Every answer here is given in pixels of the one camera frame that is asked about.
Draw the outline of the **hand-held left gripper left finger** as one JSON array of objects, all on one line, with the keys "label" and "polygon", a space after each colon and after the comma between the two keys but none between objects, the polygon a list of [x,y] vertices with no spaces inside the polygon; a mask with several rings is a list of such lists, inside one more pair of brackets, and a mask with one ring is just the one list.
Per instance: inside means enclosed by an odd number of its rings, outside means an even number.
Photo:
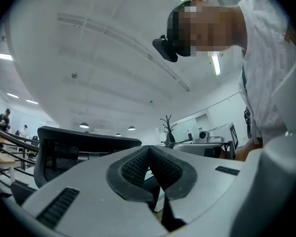
[{"label": "hand-held left gripper left finger", "polygon": [[148,146],[79,163],[23,204],[43,232],[66,237],[161,237],[167,234],[142,184]]}]

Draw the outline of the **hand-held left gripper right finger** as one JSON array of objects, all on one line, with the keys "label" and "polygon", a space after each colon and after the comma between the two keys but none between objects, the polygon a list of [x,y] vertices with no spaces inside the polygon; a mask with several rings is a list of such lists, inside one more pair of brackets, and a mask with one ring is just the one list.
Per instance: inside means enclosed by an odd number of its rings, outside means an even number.
[{"label": "hand-held left gripper right finger", "polygon": [[246,169],[241,161],[209,158],[150,146],[149,166],[164,194],[163,218],[149,233],[172,232],[192,223],[229,190]]}]

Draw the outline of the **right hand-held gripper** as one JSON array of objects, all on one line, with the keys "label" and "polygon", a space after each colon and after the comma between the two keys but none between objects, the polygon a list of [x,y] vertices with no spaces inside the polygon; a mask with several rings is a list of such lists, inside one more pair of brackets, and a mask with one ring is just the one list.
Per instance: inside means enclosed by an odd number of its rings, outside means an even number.
[{"label": "right hand-held gripper", "polygon": [[238,138],[234,124],[227,123],[217,126],[206,132],[203,144],[169,143],[168,148],[197,156],[219,157],[221,147],[227,153],[228,158],[235,158],[235,150],[238,147]]}]

